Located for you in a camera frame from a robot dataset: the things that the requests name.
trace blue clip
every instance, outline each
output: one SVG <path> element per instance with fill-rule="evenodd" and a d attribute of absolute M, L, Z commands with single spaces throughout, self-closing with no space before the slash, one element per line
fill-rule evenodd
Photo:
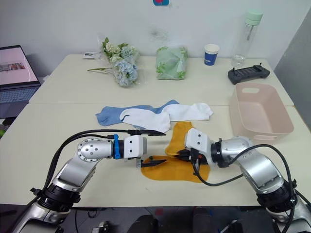
<path fill-rule="evenodd" d="M 115 139 L 115 156 L 114 159 L 120 159 L 120 150 L 119 150 L 119 136 L 117 134 L 114 134 L 114 139 Z"/>

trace black remote controller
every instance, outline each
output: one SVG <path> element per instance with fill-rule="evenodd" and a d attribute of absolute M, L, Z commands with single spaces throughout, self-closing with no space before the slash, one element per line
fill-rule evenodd
<path fill-rule="evenodd" d="M 252 67 L 243 69 L 232 69 L 228 72 L 228 77 L 233 84 L 237 84 L 249 79 L 266 78 L 270 74 L 270 71 L 263 68 L 261 63 Z"/>

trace paper cup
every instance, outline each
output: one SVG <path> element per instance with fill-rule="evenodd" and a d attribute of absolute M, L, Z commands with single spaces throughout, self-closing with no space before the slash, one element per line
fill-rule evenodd
<path fill-rule="evenodd" d="M 208 44 L 204 46 L 205 55 L 204 55 L 204 64 L 212 66 L 215 64 L 216 57 L 219 51 L 219 46 L 214 44 Z"/>

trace wall stain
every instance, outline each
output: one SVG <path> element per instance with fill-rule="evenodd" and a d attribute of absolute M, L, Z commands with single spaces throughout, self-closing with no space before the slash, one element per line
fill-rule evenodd
<path fill-rule="evenodd" d="M 169 34 L 167 31 L 161 28 L 152 27 L 149 30 L 149 36 L 154 41 L 167 42 L 169 40 Z"/>

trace green bottle cap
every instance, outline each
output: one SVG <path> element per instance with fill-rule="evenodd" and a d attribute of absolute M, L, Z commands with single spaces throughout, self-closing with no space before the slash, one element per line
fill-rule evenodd
<path fill-rule="evenodd" d="M 252 26 L 259 25 L 261 18 L 263 16 L 263 12 L 257 10 L 251 10 L 247 12 L 245 23 Z"/>

